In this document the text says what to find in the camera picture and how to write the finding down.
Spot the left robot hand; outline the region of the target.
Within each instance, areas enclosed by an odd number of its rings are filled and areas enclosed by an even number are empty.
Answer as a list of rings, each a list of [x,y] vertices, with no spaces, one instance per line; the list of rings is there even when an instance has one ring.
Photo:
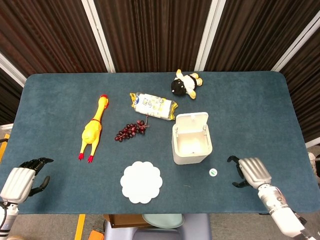
[[[53,161],[51,158],[40,157],[14,167],[1,190],[0,198],[4,202],[19,205],[28,197],[42,192],[48,186],[51,177],[46,176],[40,186],[33,188],[34,180],[44,165]]]

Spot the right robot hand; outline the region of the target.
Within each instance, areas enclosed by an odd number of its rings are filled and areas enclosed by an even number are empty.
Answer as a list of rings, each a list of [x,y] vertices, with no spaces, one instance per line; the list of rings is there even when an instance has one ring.
[[[233,182],[232,185],[234,187],[241,189],[247,186],[251,186],[254,189],[258,189],[263,185],[271,185],[272,177],[259,158],[238,158],[235,155],[231,155],[228,157],[227,162],[236,163],[237,172],[243,179],[242,182]]]

